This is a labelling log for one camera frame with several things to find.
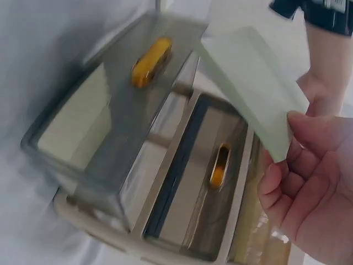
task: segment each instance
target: light green paper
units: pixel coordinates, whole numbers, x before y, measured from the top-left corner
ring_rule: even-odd
[[[287,113],[305,113],[309,102],[297,83],[286,78],[265,40],[246,27],[201,40],[197,52],[274,161],[285,160],[292,139]]]

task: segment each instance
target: finger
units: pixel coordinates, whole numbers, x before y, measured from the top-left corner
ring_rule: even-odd
[[[264,164],[264,168],[268,168],[273,163],[274,163],[274,160],[272,159],[269,151],[266,150],[266,149],[263,149],[263,164]]]
[[[305,180],[301,176],[290,172],[288,176],[282,180],[280,187],[283,194],[286,194],[288,197],[294,200],[299,190],[303,187],[304,183]]]
[[[295,138],[319,158],[327,151],[335,151],[353,133],[353,120],[349,118],[310,118],[299,112],[289,112],[288,122]]]
[[[298,192],[281,229],[293,241],[307,216],[318,206],[329,188],[329,180],[313,175]]]
[[[292,199],[283,194],[280,188],[282,180],[281,168],[272,164],[265,172],[258,185],[261,206],[274,225],[281,226]]]
[[[293,138],[287,154],[289,170],[303,179],[308,179],[319,164],[320,159],[312,152],[302,148],[297,139]]]

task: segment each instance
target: forearm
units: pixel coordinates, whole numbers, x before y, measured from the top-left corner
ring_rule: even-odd
[[[309,23],[306,28],[311,64],[309,73],[320,80],[333,97],[343,100],[352,73],[351,38]]]

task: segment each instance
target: transparent drawer front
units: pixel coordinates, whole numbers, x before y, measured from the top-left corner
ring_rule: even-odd
[[[232,206],[247,125],[225,102],[201,96],[165,178],[145,238],[214,261]],[[220,146],[230,148],[223,185],[210,186]]]

